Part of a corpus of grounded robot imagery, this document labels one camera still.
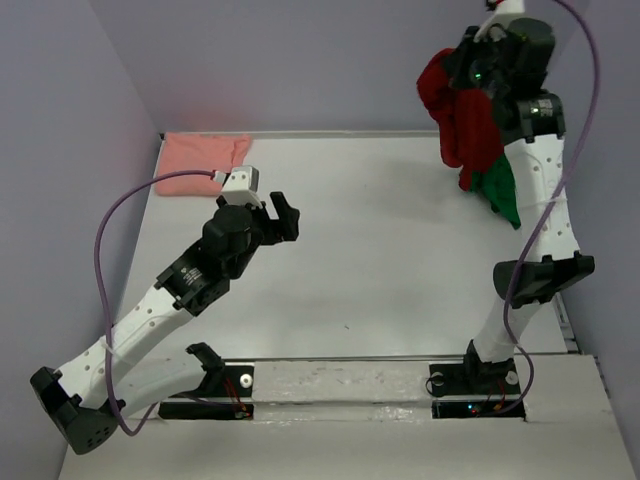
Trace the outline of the red t-shirt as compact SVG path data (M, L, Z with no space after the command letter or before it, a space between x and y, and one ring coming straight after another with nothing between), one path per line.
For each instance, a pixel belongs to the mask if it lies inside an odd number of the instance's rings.
M491 117L491 103L478 89L456 90L444 62L453 54L435 54L416 81L417 93L439 129L443 163L459 171L459 187L470 191L476 174L485 174L504 153Z

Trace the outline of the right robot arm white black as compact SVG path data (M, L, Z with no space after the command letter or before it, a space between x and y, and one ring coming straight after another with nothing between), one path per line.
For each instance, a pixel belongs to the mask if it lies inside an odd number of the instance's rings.
M476 87L490 101L515 182L523 237L519 258L494 266L496 300L463 357L460 379L473 392L505 379L531 319L595 270L571 226L563 104L544 87L554 48L548 23L522 13L494 14L468 28L445 61L452 87Z

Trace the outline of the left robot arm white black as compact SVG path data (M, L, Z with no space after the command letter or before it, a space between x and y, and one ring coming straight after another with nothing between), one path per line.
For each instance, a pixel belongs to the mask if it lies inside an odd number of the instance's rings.
M298 238L299 210L281 192L270 198L276 218L270 218L263 201L221 195L201 237L156 278L127 315L76 358L31 376L40 404L76 454L101 446L118 428L120 414L158 401L146 385L115 396L115 386L144 357L225 295L259 247Z

